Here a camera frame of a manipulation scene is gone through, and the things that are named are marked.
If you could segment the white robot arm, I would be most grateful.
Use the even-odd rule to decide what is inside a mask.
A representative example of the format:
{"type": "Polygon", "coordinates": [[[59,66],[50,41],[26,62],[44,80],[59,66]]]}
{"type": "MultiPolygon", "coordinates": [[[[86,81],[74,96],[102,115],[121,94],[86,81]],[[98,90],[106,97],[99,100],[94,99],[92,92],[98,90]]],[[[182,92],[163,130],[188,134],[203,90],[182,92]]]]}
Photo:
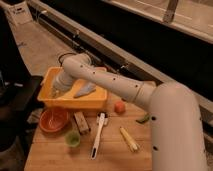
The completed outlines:
{"type": "Polygon", "coordinates": [[[91,65],[84,54],[60,60],[62,71],[53,87],[67,92],[76,79],[92,82],[150,115],[152,171],[208,171],[202,119],[196,96],[187,86],[170,81],[153,86],[91,65]]]}

